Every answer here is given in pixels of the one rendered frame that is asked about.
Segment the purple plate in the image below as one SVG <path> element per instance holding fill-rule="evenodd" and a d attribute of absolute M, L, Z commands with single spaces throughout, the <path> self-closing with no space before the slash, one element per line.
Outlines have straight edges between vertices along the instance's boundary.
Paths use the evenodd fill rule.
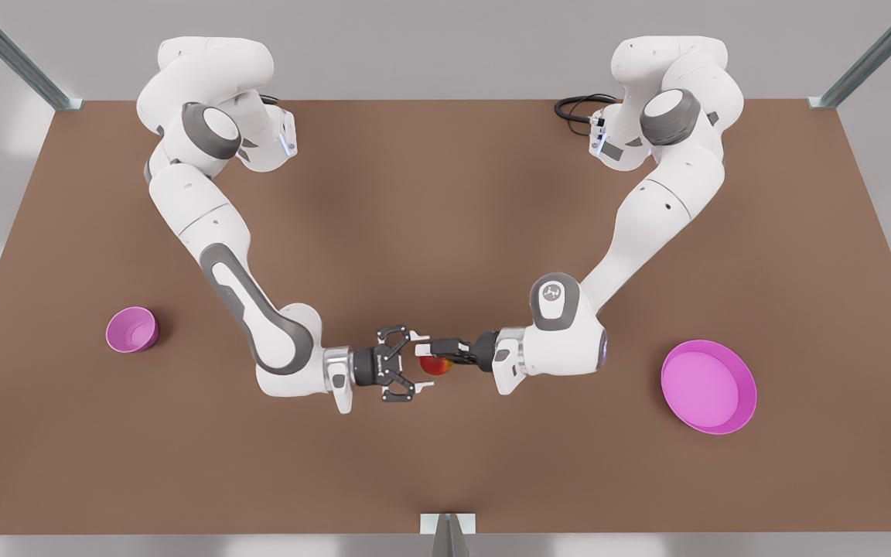
<path fill-rule="evenodd" d="M 661 368 L 662 395 L 673 415 L 709 435 L 739 431 L 756 413 L 756 379 L 743 359 L 710 340 L 678 344 Z"/>

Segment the small purple bowl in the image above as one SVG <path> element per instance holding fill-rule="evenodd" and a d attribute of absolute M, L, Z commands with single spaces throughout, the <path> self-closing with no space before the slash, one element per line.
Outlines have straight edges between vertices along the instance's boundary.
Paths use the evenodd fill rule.
<path fill-rule="evenodd" d="M 108 346 L 122 354 L 145 351 L 158 338 L 158 320 L 151 310 L 140 306 L 124 308 L 114 314 L 105 330 Z"/>

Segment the silver frame post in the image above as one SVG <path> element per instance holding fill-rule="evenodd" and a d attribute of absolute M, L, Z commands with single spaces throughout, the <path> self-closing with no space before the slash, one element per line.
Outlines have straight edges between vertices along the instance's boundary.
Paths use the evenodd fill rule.
<path fill-rule="evenodd" d="M 1 28 L 0 60 L 54 111 L 79 111 L 84 108 L 84 100 L 71 98 L 64 93 Z"/>
<path fill-rule="evenodd" d="M 808 97 L 814 110 L 835 110 L 891 57 L 891 26 L 820 96 Z"/>
<path fill-rule="evenodd" d="M 432 535 L 431 557 L 470 557 L 466 535 L 476 533 L 476 514 L 421 514 L 421 535 Z"/>

